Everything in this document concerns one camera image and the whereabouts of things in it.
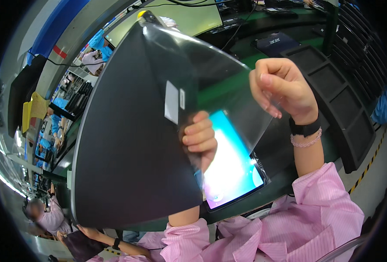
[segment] sticker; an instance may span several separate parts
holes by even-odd
[[[177,124],[179,121],[179,91],[167,81],[165,97],[165,118]]]
[[[185,110],[185,91],[180,89],[180,108]]]

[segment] foam tray compartment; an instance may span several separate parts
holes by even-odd
[[[286,50],[281,56],[298,66],[313,90],[319,110],[330,124],[345,172],[357,170],[374,142],[375,131],[353,87],[310,45]]]

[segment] cable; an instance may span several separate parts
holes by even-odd
[[[172,2],[173,4],[150,5],[150,6],[143,6],[143,7],[140,7],[138,5],[132,5],[130,7],[133,8],[133,9],[158,7],[158,6],[162,6],[162,5],[182,5],[182,6],[186,6],[186,7],[201,7],[201,6],[219,5],[219,4],[223,4],[223,3],[226,3],[226,2],[231,2],[231,1],[234,1],[234,0],[225,0],[225,1],[217,2],[217,3],[210,3],[210,4],[204,4],[204,5],[198,5],[198,4],[204,3],[207,0],[204,0],[204,1],[198,2],[198,3],[193,3],[193,4],[190,4],[190,3],[186,3],[186,4],[185,3],[180,3],[180,2],[177,2],[177,1],[174,1],[174,0],[167,0],[167,1]]]
[[[198,3],[195,3],[195,4],[188,4],[188,5],[192,5],[193,6],[193,5],[196,5],[196,4],[204,3],[206,1],[208,1],[208,0],[203,0],[202,2],[198,2]],[[141,9],[141,8],[149,8],[149,7],[158,7],[158,6],[162,6],[162,5],[179,5],[179,4],[149,5],[149,6],[143,6],[143,7],[139,7],[138,5],[133,5],[133,6],[130,6],[130,7],[134,8],[134,9]]]
[[[30,51],[27,51],[30,55],[32,55],[33,57],[36,57],[36,55],[32,54]],[[46,58],[49,62],[51,62],[52,64],[54,65],[57,65],[57,66],[69,66],[69,67],[81,67],[81,66],[94,66],[94,65],[100,65],[100,64],[103,64],[104,62],[99,62],[99,63],[96,63],[96,64],[81,64],[81,65],[68,65],[68,64],[57,64],[55,63],[54,61],[50,60],[49,58]]]
[[[237,28],[237,30],[234,32],[233,36],[230,37],[230,39],[228,39],[227,43],[225,43],[224,47],[221,49],[221,50],[224,50],[224,48],[228,45],[228,43],[230,43],[230,41],[233,39],[233,37],[237,34],[237,32],[239,31],[240,27],[242,27],[242,25],[244,23],[246,23],[246,21],[249,19],[249,17],[252,15],[253,11],[256,9],[256,7],[258,6],[258,2],[256,2],[255,6],[252,8],[252,11],[249,13],[248,17],[246,18],[246,20],[243,21],[243,23],[241,23],[239,25],[239,27]]]
[[[226,2],[231,2],[231,1],[234,1],[234,0],[225,0],[225,1],[217,2],[217,3],[204,4],[204,5],[184,4],[184,3],[179,3],[179,2],[177,2],[175,0],[167,0],[167,1],[170,1],[170,2],[175,3],[177,5],[182,5],[182,6],[187,6],[187,7],[191,7],[191,6],[200,7],[200,6],[219,5],[219,4],[226,3]]]

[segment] hand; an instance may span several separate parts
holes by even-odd
[[[256,69],[249,74],[250,89],[254,99],[273,117],[282,113],[273,101],[291,114],[297,125],[316,121],[318,107],[313,91],[298,67],[286,58],[267,58],[256,62]]]
[[[201,170],[203,173],[211,165],[217,152],[217,140],[212,129],[212,122],[209,120],[209,114],[200,111],[193,117],[192,125],[185,128],[185,136],[182,142],[187,146],[190,152],[201,153]]]
[[[313,5],[313,0],[304,0],[304,3],[308,6],[312,6]]]
[[[51,182],[51,189],[50,189],[50,194],[55,194],[55,186],[54,183]]]
[[[77,225],[77,227],[80,229],[81,232],[84,233],[84,235],[86,235],[88,238],[91,238],[91,239],[94,239],[94,240],[97,240],[99,238],[99,236],[101,235],[101,233],[95,229],[95,228],[85,228],[85,227],[82,227],[80,225]]]
[[[54,147],[56,147],[58,149],[60,147],[60,145],[61,145],[61,140],[58,137],[56,137]]]
[[[63,237],[66,235],[67,233],[65,232],[60,232],[60,231],[57,231],[57,238],[59,241],[61,241],[62,244],[64,244],[64,246],[67,246],[65,245],[65,242],[64,242],[64,239]]]

